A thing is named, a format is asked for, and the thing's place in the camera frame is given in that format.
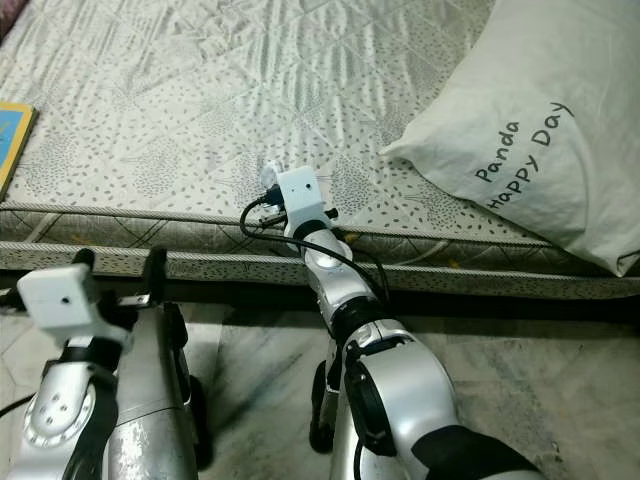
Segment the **quilted mattress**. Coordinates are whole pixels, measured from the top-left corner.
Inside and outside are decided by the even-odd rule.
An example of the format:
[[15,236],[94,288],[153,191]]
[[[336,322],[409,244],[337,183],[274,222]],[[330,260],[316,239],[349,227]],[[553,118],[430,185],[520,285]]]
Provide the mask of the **quilted mattress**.
[[40,111],[0,203],[0,268],[90,245],[99,273],[136,275],[163,244],[173,278],[302,284],[291,250],[237,226],[275,162],[316,170],[345,239],[395,288],[640,292],[633,272],[612,278],[376,155],[438,95],[491,3],[31,0],[0,48],[0,98]]

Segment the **book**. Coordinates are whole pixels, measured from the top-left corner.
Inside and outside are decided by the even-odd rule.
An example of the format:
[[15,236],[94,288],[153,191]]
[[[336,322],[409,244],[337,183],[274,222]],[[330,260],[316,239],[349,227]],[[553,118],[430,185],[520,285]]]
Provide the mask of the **book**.
[[35,117],[36,110],[29,105],[0,102],[0,200],[9,188]]

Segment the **black wheel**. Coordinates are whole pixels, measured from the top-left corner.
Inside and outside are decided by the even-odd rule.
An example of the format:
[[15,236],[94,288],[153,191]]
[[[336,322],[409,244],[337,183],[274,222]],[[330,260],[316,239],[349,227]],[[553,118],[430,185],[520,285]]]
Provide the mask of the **black wheel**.
[[318,453],[329,453],[333,448],[333,430],[329,425],[320,425],[320,408],[326,388],[325,365],[322,361],[316,368],[311,390],[311,425],[309,427],[309,443]]
[[209,435],[207,418],[207,400],[202,389],[202,384],[193,375],[189,376],[191,384],[191,414],[196,433],[196,441],[193,449],[196,454],[196,464],[198,470],[202,470],[211,464],[213,459],[213,448],[211,445],[211,435]]

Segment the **bed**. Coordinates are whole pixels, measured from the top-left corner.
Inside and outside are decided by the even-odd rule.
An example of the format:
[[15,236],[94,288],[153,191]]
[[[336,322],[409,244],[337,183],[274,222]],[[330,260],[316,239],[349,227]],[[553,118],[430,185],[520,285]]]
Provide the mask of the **bed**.
[[345,240],[393,288],[639,293],[638,269],[614,278],[377,155],[438,95],[491,6],[31,0],[0,48],[0,98],[40,112],[0,203],[0,269],[89,245],[98,273],[137,275],[162,244],[172,278],[304,284],[293,251],[238,228],[276,163],[316,170]]

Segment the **black cable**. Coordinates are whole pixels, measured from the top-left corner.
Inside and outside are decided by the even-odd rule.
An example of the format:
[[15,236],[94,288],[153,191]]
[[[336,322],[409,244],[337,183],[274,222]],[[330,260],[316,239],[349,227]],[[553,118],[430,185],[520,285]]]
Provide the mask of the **black cable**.
[[7,405],[6,407],[4,407],[2,410],[0,410],[0,418],[4,417],[7,413],[15,410],[16,408],[24,405],[25,403],[27,403],[28,401],[30,401],[33,396],[35,395],[35,393],[32,393],[31,395],[27,395],[24,398],[21,398],[20,400],[16,400],[15,402],[13,402],[10,405]]
[[360,474],[360,463],[362,462],[362,448],[364,445],[362,444],[362,440],[358,438],[358,443],[356,444],[356,451],[353,454],[353,478],[355,480],[362,480],[362,475]]
[[382,262],[380,262],[380,260],[378,260],[378,258],[375,255],[372,255],[369,252],[365,252],[364,250],[352,248],[351,251],[353,251],[353,253],[357,253],[359,255],[364,255],[365,257],[368,257],[375,264],[376,268],[378,269],[378,275],[380,276],[380,281],[382,282],[382,290],[384,291],[385,299],[387,300],[387,303],[390,304],[391,295],[389,293],[389,280],[387,279],[387,272],[384,271]]
[[324,253],[325,255],[333,257],[336,260],[344,263],[345,265],[353,268],[356,272],[358,272],[360,276],[362,276],[362,278],[367,282],[369,287],[373,290],[375,295],[382,301],[385,301],[385,297],[386,297],[385,293],[382,291],[382,289],[380,288],[378,283],[375,281],[375,279],[369,274],[369,272],[364,270],[360,265],[358,265],[354,261],[349,260],[347,257],[344,257],[329,248],[323,247],[321,245],[316,245],[315,243],[306,242],[304,240],[298,240],[297,238],[279,237],[277,235],[267,235],[264,233],[250,232],[247,229],[247,225],[246,225],[247,215],[251,210],[253,210],[255,207],[263,203],[266,203],[265,199],[263,197],[258,198],[252,201],[251,203],[249,203],[249,205],[247,205],[242,211],[242,214],[240,215],[239,223],[240,223],[240,231],[243,234],[245,234],[247,237],[252,237],[259,240],[269,240],[272,242],[280,242],[280,243],[291,243],[293,245],[297,245],[298,247],[309,248],[311,250],[315,250],[317,252]]

